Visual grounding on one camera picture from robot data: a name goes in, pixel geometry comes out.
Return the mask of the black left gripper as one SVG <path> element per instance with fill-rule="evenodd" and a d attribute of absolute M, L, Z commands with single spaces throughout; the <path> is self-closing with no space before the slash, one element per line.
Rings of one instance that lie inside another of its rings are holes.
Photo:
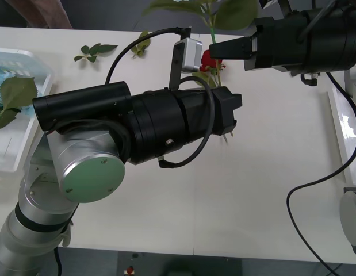
<path fill-rule="evenodd" d="M 212 89 L 215 115 L 211 134 L 222 136 L 236 126 L 234 111 L 242 106 L 242 96 L 233 94 L 227 87 Z M 181 90 L 180 105 L 186 127 L 186 141 L 191 143 L 204 137 L 209 125 L 208 96 L 204 89 Z"/>

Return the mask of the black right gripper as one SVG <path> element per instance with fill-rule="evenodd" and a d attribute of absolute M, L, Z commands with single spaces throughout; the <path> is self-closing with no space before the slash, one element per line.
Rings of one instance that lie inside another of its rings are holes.
<path fill-rule="evenodd" d="M 256 18 L 248 33 L 251 37 L 223 41 L 209 46 L 212 59 L 245 60 L 246 71 L 275 68 L 279 71 L 298 70 L 305 61 L 307 43 L 298 36 L 307 25 L 307 18 L 294 13 L 275 20 Z"/>

